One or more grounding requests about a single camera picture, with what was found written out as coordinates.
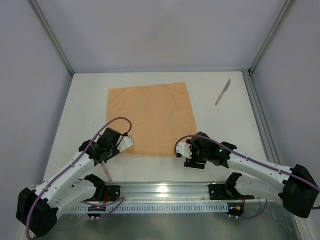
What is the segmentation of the peach cloth napkin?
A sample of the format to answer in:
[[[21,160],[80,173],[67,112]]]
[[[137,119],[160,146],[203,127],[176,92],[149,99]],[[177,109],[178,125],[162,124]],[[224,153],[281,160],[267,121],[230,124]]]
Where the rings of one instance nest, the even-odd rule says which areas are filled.
[[[197,132],[187,84],[172,83],[111,88],[107,121],[125,117],[132,122],[134,145],[127,155],[173,157],[179,138]]]

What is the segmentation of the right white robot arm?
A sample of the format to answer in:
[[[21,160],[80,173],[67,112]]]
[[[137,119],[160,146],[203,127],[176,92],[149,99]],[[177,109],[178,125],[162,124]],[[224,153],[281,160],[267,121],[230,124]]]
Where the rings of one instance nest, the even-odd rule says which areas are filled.
[[[309,170],[256,159],[229,142],[217,142],[203,132],[184,137],[174,147],[185,167],[204,169],[206,163],[233,170],[224,187],[231,199],[254,196],[282,205],[296,217],[307,219],[320,193]]]

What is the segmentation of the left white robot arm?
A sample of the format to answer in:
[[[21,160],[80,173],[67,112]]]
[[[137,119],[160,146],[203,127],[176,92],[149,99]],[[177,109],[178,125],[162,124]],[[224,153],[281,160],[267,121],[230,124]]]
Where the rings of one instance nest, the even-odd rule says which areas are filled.
[[[97,141],[85,141],[71,161],[52,178],[34,189],[23,189],[18,195],[16,218],[25,225],[26,234],[44,237],[59,218],[77,204],[117,201],[118,186],[108,187],[104,180],[87,173],[133,145],[128,133],[107,128]]]

